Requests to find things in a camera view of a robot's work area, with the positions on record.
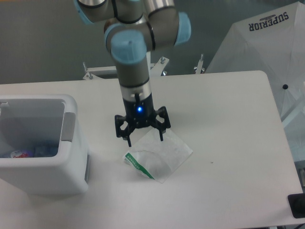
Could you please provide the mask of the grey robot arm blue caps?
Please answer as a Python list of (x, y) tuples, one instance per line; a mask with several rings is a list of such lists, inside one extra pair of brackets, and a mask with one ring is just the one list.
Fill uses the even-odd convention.
[(114, 20), (104, 31), (104, 43), (117, 70), (125, 116), (115, 116), (117, 137), (126, 141), (135, 129), (170, 128), (165, 107), (155, 109), (147, 53), (189, 41), (191, 22), (172, 0), (76, 0), (86, 24)]

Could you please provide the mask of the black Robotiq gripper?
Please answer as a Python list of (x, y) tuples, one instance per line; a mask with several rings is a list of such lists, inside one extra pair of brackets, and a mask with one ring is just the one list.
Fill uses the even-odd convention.
[(166, 129), (171, 128), (170, 119), (165, 106), (162, 106), (155, 111), (153, 106), (153, 96), (150, 94), (144, 100), (139, 101), (127, 101), (123, 99), (126, 116), (115, 115), (115, 131), (118, 138), (122, 138), (128, 142), (128, 146), (131, 147), (130, 135), (136, 128), (144, 128), (151, 126), (159, 131), (160, 140), (163, 141), (163, 134), (166, 133)]

